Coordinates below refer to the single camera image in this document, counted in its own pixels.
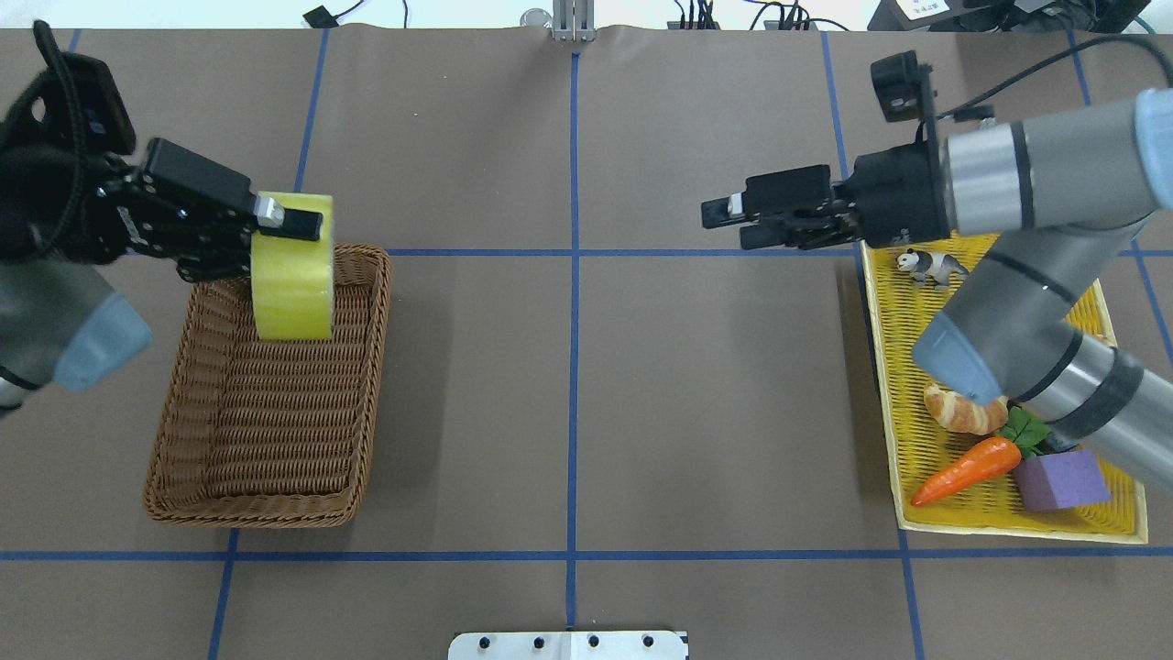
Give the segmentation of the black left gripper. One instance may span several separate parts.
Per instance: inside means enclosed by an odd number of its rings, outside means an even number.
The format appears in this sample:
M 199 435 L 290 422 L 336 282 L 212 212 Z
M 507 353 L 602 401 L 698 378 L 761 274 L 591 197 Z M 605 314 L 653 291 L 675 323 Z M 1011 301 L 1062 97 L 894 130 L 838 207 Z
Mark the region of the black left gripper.
M 256 230 L 320 241 L 323 225 L 323 213 L 255 197 L 246 175 L 163 138 L 138 164 L 50 145 L 4 154 L 5 263 L 106 266 L 135 252 L 172 260 L 184 281 L 239 279 Z

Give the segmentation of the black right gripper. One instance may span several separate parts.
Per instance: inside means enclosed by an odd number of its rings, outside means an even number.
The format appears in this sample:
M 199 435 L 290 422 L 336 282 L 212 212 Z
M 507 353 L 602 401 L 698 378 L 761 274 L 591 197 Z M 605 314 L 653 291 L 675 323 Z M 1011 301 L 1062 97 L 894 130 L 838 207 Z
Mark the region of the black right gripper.
M 741 249 L 891 249 L 950 237 L 938 155 L 929 142 L 859 156 L 848 179 L 829 166 L 750 177 L 743 193 L 701 203 L 701 226 L 741 225 Z

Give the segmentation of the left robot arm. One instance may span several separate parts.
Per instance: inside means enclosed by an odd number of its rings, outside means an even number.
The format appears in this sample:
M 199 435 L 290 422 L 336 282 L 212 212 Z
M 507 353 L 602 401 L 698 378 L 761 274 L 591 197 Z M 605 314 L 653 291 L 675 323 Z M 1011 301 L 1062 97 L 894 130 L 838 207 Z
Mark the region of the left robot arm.
M 327 249 L 326 213 L 163 138 L 138 164 L 50 145 L 4 154 L 4 416 L 47 385 L 91 388 L 151 343 L 102 266 L 135 254 L 190 284 L 243 279 L 265 239 Z

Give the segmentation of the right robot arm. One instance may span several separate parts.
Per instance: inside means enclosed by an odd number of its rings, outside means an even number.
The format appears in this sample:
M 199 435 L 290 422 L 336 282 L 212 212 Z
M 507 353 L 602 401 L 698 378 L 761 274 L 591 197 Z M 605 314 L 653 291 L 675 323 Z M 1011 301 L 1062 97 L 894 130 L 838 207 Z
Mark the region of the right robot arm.
M 866 241 L 906 249 L 960 234 L 994 244 L 911 351 L 974 402 L 1021 402 L 1147 487 L 1169 489 L 1168 380 L 1067 322 L 1160 210 L 1169 210 L 1169 89 L 989 125 L 829 166 L 750 177 L 701 204 L 743 249 Z

